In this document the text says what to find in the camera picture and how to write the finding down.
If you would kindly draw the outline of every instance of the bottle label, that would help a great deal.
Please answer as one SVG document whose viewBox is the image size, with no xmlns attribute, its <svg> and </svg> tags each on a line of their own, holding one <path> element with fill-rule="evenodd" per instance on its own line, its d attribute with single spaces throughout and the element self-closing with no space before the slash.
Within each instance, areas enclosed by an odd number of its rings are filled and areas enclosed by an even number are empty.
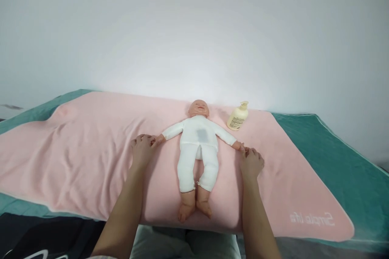
<svg viewBox="0 0 389 259">
<path fill-rule="evenodd" d="M 234 117 L 230 122 L 230 127 L 239 129 L 243 122 L 244 119 L 240 119 L 239 117 Z"/>
</svg>

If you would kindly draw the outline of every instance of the baby doll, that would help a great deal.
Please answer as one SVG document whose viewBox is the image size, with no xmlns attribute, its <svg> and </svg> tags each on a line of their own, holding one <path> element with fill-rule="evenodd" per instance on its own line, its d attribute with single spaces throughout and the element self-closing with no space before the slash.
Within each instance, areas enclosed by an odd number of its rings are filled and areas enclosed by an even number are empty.
<svg viewBox="0 0 389 259">
<path fill-rule="evenodd" d="M 178 220 L 181 223 L 185 222 L 195 211 L 195 207 L 211 218 L 212 211 L 208 199 L 219 170 L 218 140 L 216 136 L 235 150 L 239 150 L 243 146 L 224 128 L 207 119 L 209 109 L 205 101 L 195 100 L 189 108 L 189 116 L 190 118 L 172 125 L 157 137 L 158 141 L 165 142 L 182 133 L 180 139 L 181 153 L 177 165 L 181 192 Z M 199 185 L 197 200 L 193 178 L 193 167 L 196 159 L 203 160 L 204 163 L 203 175 L 197 183 Z"/>
</svg>

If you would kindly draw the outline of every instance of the green mat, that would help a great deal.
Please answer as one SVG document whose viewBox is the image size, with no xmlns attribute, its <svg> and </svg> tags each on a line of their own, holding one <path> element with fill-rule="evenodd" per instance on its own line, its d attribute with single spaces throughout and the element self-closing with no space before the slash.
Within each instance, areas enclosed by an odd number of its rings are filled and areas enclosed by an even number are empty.
<svg viewBox="0 0 389 259">
<path fill-rule="evenodd" d="M 90 90 L 77 90 L 59 96 L 14 118 L 0 122 L 0 134 L 30 121 L 44 121 L 62 103 Z M 336 243 L 339 248 L 385 253 L 389 251 L 389 175 L 370 163 L 335 136 L 317 115 L 273 113 L 312 168 L 327 185 L 354 223 L 353 239 Z M 50 212 L 46 206 L 0 194 L 0 214 L 57 217 L 74 214 Z"/>
</svg>

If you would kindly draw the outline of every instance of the human hand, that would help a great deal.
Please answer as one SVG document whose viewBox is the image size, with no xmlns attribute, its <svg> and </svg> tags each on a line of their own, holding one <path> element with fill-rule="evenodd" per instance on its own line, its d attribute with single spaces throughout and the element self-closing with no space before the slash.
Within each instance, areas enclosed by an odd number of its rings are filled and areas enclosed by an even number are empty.
<svg viewBox="0 0 389 259">
<path fill-rule="evenodd" d="M 240 171 L 243 181 L 257 181 L 259 173 L 265 166 L 265 161 L 254 148 L 241 147 L 242 159 L 240 161 Z"/>
<path fill-rule="evenodd" d="M 144 170 L 154 156 L 155 150 L 161 144 L 154 136 L 141 134 L 132 140 L 130 145 L 133 149 L 133 163 L 131 168 Z"/>
</svg>

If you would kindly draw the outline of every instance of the black cloth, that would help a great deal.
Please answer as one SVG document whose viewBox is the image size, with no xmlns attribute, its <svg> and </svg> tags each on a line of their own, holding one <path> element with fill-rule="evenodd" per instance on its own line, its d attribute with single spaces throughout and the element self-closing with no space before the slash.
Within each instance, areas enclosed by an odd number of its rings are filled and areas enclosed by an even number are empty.
<svg viewBox="0 0 389 259">
<path fill-rule="evenodd" d="M 20 259 L 41 250 L 48 250 L 48 259 L 62 255 L 68 255 L 69 259 L 88 258 L 104 224 L 73 217 L 42 219 L 3 214 L 0 216 L 0 258 Z"/>
</svg>

